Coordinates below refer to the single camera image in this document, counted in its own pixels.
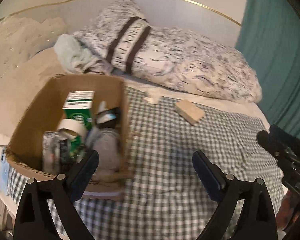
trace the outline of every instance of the black and white checkered fabric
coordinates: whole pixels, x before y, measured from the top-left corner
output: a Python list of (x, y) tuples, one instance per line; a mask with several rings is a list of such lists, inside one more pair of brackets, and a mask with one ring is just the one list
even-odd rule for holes
[[(257, 144), (256, 135), (264, 129), (261, 120), (197, 105), (206, 117), (192, 126), (174, 112), (178, 99), (163, 97), (150, 105), (143, 92), (126, 88), (126, 93), (130, 130), (135, 132), (130, 152), (135, 176), (126, 182), (124, 201), (82, 198), (74, 204), (96, 239), (196, 239), (217, 206), (192, 167), (196, 150), (238, 179), (263, 178), (278, 211), (282, 173), (275, 159)], [(17, 203), (26, 180), (10, 169), (8, 192)], [(66, 234), (52, 202), (49, 207), (58, 232)], [(239, 201), (225, 239), (241, 207)]]

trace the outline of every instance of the roll of tape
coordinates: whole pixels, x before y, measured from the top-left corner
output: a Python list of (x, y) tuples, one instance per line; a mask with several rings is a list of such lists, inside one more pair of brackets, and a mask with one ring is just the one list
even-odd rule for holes
[(58, 133), (70, 140), (76, 138), (78, 135), (84, 139), (87, 129), (77, 120), (63, 119), (58, 126)]

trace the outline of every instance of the brown stripe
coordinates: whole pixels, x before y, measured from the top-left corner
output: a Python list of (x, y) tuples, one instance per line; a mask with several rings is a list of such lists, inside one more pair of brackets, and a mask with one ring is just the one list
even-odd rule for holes
[(142, 44), (145, 42), (146, 38), (148, 37), (148, 34), (151, 30), (150, 26), (147, 26), (143, 33), (140, 35), (139, 39), (137, 40), (137, 42), (134, 44), (128, 58), (126, 61), (126, 73), (127, 74), (132, 74), (132, 62), (134, 60), (134, 57), (136, 56), (137, 52), (139, 51), (139, 49), (141, 48)]
[(118, 46), (119, 41), (121, 40), (121, 38), (123, 37), (125, 32), (128, 30), (128, 28), (138, 19), (140, 19), (140, 17), (131, 17), (127, 21), (127, 23), (124, 25), (124, 27), (121, 29), (121, 31), (118, 33), (117, 38), (114, 41), (112, 41), (112, 43), (109, 45), (108, 54), (106, 56), (106, 61), (108, 61), (110, 64), (112, 61), (115, 47)]

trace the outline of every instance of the green curtain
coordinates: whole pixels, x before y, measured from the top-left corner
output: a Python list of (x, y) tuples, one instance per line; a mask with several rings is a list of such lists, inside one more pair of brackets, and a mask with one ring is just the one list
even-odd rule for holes
[(236, 49), (256, 70), (270, 124), (300, 139), (300, 19), (287, 0), (247, 0)]

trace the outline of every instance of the open brown box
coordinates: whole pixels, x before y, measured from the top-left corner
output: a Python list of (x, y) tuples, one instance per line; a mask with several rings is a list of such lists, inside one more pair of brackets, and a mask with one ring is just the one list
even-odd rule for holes
[(122, 78), (103, 74), (62, 74), (48, 80), (25, 111), (11, 137), (6, 149), (9, 164), (29, 178), (38, 181), (53, 179), (55, 175), (41, 171), (42, 136), (46, 131), (57, 129), (59, 121), (64, 117), (62, 107), (69, 92), (94, 91), (94, 113), (101, 101), (106, 101), (108, 109), (121, 109), (122, 161), (119, 171), (113, 176), (105, 176), (102, 181), (90, 181), (84, 197), (121, 200), (122, 180), (131, 177), (124, 153), (128, 134), (124, 87)]

